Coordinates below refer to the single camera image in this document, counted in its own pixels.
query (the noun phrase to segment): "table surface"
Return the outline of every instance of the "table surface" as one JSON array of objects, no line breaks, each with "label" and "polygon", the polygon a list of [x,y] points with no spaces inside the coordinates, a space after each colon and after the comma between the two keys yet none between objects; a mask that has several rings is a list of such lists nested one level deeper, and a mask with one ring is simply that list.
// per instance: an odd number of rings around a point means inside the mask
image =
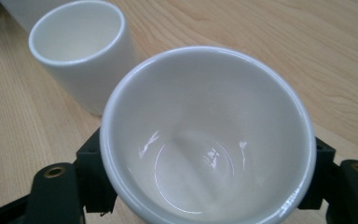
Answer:
[{"label": "table surface", "polygon": [[[316,135],[358,160],[358,1],[112,1],[125,13],[140,60],[167,49],[212,45],[276,70],[310,112]],[[72,162],[100,126],[37,63],[28,34],[0,7],[0,206],[28,194],[34,174]],[[325,223],[319,211],[284,223]],[[120,200],[88,223],[143,223]]]}]

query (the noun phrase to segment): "wood grain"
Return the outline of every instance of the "wood grain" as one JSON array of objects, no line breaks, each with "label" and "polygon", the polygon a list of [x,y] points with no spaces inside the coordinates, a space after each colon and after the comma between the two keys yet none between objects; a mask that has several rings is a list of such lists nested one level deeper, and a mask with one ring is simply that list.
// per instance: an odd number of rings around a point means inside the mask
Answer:
[{"label": "wood grain", "polygon": [[[115,0],[144,60],[190,45],[247,53],[283,76],[303,100],[316,135],[358,160],[358,1]],[[0,206],[29,193],[46,165],[73,161],[100,126],[32,57],[28,34],[0,9]],[[284,223],[325,223],[295,211]],[[143,223],[120,200],[88,223]]]}]

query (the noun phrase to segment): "white ceramic cup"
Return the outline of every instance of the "white ceramic cup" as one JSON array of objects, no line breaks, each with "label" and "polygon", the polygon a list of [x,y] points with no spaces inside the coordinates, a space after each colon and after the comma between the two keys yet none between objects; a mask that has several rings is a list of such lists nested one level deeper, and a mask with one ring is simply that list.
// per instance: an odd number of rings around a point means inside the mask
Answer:
[{"label": "white ceramic cup", "polygon": [[137,64],[120,9],[78,1],[52,9],[29,36],[34,57],[91,114],[101,115],[118,82]]},{"label": "white ceramic cup", "polygon": [[132,69],[100,138],[112,185],[149,223],[279,223],[315,164],[293,89],[258,60],[215,47],[173,49]]}]

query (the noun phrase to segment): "black clamp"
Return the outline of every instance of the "black clamp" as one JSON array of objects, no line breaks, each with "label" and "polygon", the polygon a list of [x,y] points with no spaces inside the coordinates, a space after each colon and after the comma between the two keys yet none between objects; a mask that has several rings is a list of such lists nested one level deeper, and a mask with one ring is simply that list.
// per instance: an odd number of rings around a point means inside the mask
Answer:
[{"label": "black clamp", "polygon": [[[310,188],[299,209],[320,209],[326,200],[328,224],[358,224],[358,161],[333,159],[336,150],[316,138],[317,160]],[[87,213],[112,212],[117,194],[100,152],[99,130],[76,153],[76,161],[39,171],[30,195],[0,208],[0,223],[85,223]]]}]

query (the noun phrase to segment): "cup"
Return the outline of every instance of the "cup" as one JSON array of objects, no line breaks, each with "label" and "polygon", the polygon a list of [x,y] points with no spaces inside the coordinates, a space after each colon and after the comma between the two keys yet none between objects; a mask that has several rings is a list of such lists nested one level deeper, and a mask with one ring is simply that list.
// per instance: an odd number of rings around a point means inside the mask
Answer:
[{"label": "cup", "polygon": [[123,13],[103,1],[77,1],[52,9],[32,29],[29,48],[94,115],[103,113],[115,86],[137,64]]},{"label": "cup", "polygon": [[103,112],[103,165],[149,223],[279,223],[315,165],[310,117],[294,90],[231,49],[156,55],[117,85]]}]

